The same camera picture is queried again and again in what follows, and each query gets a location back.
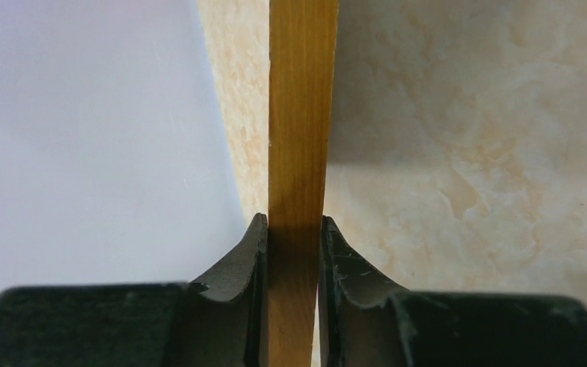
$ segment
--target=white surface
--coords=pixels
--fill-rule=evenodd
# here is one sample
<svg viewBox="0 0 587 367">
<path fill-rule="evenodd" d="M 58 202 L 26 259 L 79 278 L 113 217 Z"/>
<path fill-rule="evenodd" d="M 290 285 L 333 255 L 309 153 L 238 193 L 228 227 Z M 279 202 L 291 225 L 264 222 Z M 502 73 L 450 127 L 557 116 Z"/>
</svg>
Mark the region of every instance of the white surface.
<svg viewBox="0 0 587 367">
<path fill-rule="evenodd" d="M 0 291 L 192 279 L 245 225 L 192 0 L 0 0 Z"/>
</svg>

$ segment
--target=marble pattern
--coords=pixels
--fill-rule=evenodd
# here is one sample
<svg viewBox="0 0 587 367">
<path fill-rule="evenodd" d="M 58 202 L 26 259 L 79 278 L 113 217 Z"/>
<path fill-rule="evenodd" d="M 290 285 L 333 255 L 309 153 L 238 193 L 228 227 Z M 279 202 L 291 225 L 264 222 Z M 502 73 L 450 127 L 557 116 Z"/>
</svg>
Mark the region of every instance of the marble pattern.
<svg viewBox="0 0 587 367">
<path fill-rule="evenodd" d="M 229 134 L 236 170 L 264 174 L 268 52 L 236 39 L 266 50 L 268 7 L 249 25 L 210 4 L 228 23 L 209 44 L 235 55 L 211 52 L 216 73 L 244 70 L 218 83 L 227 130 L 254 139 Z M 395 281 L 587 304 L 587 0 L 342 0 L 329 156 L 326 214 Z"/>
</svg>

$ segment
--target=wood grain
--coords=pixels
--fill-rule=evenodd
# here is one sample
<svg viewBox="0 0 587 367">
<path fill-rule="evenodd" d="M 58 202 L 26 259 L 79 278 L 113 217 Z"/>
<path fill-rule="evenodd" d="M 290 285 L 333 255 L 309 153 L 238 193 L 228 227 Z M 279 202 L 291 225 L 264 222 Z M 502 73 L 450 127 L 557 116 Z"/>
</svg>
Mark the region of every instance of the wood grain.
<svg viewBox="0 0 587 367">
<path fill-rule="evenodd" d="M 268 361 L 311 362 L 339 0 L 271 0 Z"/>
</svg>

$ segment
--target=wooden stick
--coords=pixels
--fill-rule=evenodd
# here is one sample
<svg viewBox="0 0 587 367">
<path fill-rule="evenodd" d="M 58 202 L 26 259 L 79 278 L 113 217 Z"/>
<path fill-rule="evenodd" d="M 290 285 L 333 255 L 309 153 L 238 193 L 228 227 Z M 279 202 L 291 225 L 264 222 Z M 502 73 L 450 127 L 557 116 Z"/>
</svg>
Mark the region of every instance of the wooden stick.
<svg viewBox="0 0 587 367">
<path fill-rule="evenodd" d="M 339 0 L 271 0 L 268 361 L 311 362 Z"/>
</svg>

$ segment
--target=wooden bar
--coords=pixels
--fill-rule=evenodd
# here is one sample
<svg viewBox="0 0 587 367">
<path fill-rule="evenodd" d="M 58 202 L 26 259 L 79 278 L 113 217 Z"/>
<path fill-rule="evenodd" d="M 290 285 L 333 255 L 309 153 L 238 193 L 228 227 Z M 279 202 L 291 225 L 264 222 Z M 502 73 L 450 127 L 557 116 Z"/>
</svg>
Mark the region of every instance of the wooden bar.
<svg viewBox="0 0 587 367">
<path fill-rule="evenodd" d="M 268 361 L 308 367 L 339 0 L 271 0 Z"/>
</svg>

